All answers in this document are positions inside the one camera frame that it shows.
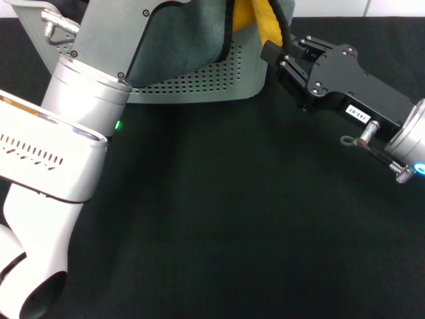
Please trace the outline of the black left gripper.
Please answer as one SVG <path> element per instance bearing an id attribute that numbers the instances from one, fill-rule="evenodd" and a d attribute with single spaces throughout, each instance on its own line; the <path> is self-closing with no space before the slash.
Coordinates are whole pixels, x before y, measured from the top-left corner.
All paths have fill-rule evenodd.
<path id="1" fill-rule="evenodd" d="M 75 59 L 125 81 L 153 16 L 189 1 L 90 1 L 72 46 Z"/>

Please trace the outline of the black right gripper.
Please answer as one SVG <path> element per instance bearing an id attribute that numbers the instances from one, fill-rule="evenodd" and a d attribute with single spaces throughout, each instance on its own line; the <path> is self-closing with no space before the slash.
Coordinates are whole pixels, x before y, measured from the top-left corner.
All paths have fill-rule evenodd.
<path id="1" fill-rule="evenodd" d="M 333 111 L 364 128 L 376 120 L 378 135 L 393 136 L 406 123 L 413 102 L 403 93 L 365 71 L 358 52 L 347 45 L 329 50 L 329 43 L 312 36 L 290 35 L 279 46 L 266 41 L 260 58 L 307 112 Z M 317 59 L 305 71 L 298 58 Z"/>

